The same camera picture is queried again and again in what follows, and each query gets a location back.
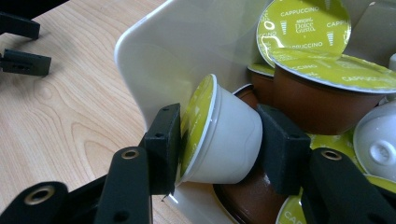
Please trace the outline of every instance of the wooden table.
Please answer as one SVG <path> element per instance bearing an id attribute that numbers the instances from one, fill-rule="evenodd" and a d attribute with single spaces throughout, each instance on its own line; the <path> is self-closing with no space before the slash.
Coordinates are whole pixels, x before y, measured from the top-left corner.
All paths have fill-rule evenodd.
<path id="1" fill-rule="evenodd" d="M 0 211 L 43 181 L 69 191 L 107 173 L 117 150 L 144 133 L 139 109 L 113 61 L 120 35 L 164 0 L 69 1 L 37 18 L 36 41 L 1 35 L 0 50 L 52 58 L 49 75 L 0 74 Z M 189 222 L 153 197 L 155 223 Z"/>

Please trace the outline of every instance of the wood grain surface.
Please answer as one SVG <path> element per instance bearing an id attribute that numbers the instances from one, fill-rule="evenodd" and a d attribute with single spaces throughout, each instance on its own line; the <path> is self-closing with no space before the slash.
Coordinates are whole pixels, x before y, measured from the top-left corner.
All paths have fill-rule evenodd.
<path id="1" fill-rule="evenodd" d="M 137 146 L 140 111 L 114 64 L 120 35 L 164 0 L 69 1 L 37 18 L 40 37 L 5 34 L 0 50 L 52 58 L 49 75 L 0 72 L 0 212 L 42 181 L 69 190 L 107 173 L 117 150 Z M 154 223 L 188 223 L 153 197 Z"/>

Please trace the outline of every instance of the white container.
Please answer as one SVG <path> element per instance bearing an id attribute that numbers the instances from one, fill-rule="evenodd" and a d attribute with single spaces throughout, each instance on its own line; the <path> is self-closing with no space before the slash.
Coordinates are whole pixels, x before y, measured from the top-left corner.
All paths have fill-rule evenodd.
<path id="1" fill-rule="evenodd" d="M 182 117 L 186 149 L 177 183 L 232 184 L 252 168 L 262 143 L 259 114 L 206 76 Z"/>
<path id="2" fill-rule="evenodd" d="M 396 102 L 373 109 L 357 125 L 353 136 L 363 169 L 396 181 Z"/>

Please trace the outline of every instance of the metal ring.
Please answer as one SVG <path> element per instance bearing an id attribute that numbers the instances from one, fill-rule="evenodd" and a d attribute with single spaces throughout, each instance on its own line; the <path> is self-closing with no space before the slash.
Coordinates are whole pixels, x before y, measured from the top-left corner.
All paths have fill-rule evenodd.
<path id="1" fill-rule="evenodd" d="M 121 156 L 125 160 L 131 160 L 139 156 L 139 151 L 136 149 L 129 149 L 124 151 Z"/>
<path id="2" fill-rule="evenodd" d="M 332 160 L 332 161 L 340 161 L 341 159 L 343 159 L 343 157 L 339 153 L 337 153 L 335 151 L 331 151 L 331 150 L 321 151 L 321 154 L 325 158 Z"/>
<path id="3" fill-rule="evenodd" d="M 39 203 L 43 203 L 55 193 L 55 188 L 51 185 L 43 186 L 39 189 L 34 190 L 30 194 L 28 194 L 24 202 L 28 205 L 36 205 Z"/>

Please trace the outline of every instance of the white plastic cup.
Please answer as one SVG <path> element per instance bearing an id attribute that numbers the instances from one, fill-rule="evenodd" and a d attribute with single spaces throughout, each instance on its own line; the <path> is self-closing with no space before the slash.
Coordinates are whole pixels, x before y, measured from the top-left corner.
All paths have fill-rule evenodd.
<path id="1" fill-rule="evenodd" d="M 183 172 L 181 165 L 178 166 L 177 185 L 186 181 L 237 183 L 248 174 L 259 154 L 262 143 L 262 121 L 259 114 L 218 85 L 214 75 L 205 79 L 208 78 L 212 79 L 210 84 L 213 84 L 213 93 L 205 128 L 200 141 L 194 143 L 198 147 L 190 162 L 187 161 L 187 169 Z M 189 134 L 188 128 L 184 129 L 184 134 Z"/>
<path id="2" fill-rule="evenodd" d="M 368 113 L 356 126 L 353 138 L 363 169 L 396 181 L 396 101 Z"/>

